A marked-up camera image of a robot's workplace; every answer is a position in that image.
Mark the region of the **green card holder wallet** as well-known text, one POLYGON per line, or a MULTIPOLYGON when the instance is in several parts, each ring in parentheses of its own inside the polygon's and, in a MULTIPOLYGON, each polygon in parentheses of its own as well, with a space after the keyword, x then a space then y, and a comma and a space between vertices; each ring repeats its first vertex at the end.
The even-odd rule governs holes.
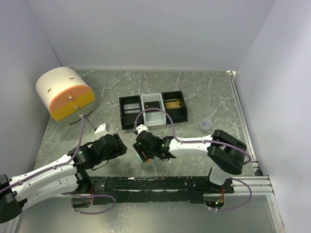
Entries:
POLYGON ((140 158, 139 154, 135 154, 136 159, 145 167, 145 168, 150 168, 156 161, 159 160, 158 157, 154 157, 152 159, 148 159, 145 162, 140 158))

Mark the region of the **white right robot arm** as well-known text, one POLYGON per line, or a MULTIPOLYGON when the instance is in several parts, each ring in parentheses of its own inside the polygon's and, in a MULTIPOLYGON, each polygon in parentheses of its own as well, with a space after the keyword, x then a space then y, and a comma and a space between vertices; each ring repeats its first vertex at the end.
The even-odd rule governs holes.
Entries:
POLYGON ((158 158, 170 160, 181 156, 208 156, 214 163, 206 181, 207 190, 217 193, 231 175, 240 175, 247 156, 247 146, 223 130, 197 138, 166 136, 160 138, 141 130, 133 144, 142 162, 158 158))

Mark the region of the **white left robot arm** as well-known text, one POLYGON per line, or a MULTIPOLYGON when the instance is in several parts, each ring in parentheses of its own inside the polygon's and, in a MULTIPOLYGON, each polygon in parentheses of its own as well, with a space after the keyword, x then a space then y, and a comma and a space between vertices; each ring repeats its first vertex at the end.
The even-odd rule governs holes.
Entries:
POLYGON ((0 221, 8 222, 28 207, 59 194, 84 194, 91 182, 86 172, 103 161, 125 155, 117 133, 79 144, 56 161, 23 175, 0 177, 0 221))

